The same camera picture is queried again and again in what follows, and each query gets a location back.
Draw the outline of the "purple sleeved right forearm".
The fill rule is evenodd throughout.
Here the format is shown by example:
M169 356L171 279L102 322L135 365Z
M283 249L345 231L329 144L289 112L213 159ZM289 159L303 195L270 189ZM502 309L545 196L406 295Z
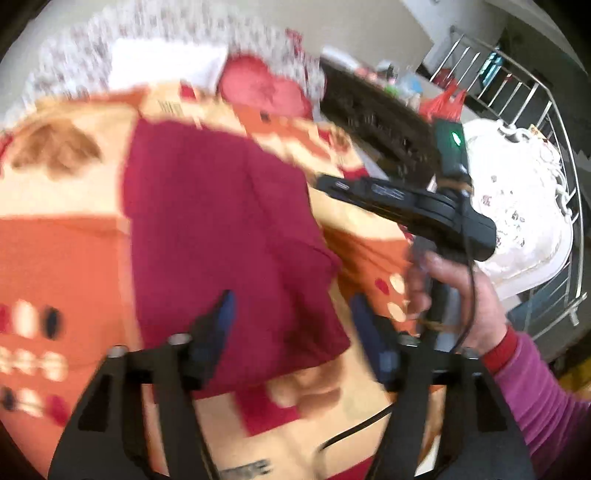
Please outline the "purple sleeved right forearm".
M522 432L539 479L590 477L590 403L563 390L535 343L509 328L482 357Z

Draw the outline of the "right hand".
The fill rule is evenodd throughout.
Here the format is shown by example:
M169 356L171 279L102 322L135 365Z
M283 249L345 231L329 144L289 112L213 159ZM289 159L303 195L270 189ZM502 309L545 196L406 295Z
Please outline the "right hand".
M428 281L439 281L460 294L462 325L468 330L463 346L484 356L503 341L508 332L504 307L489 278L477 267L444 259L435 252L419 254L406 274L409 316L418 317L431 307Z

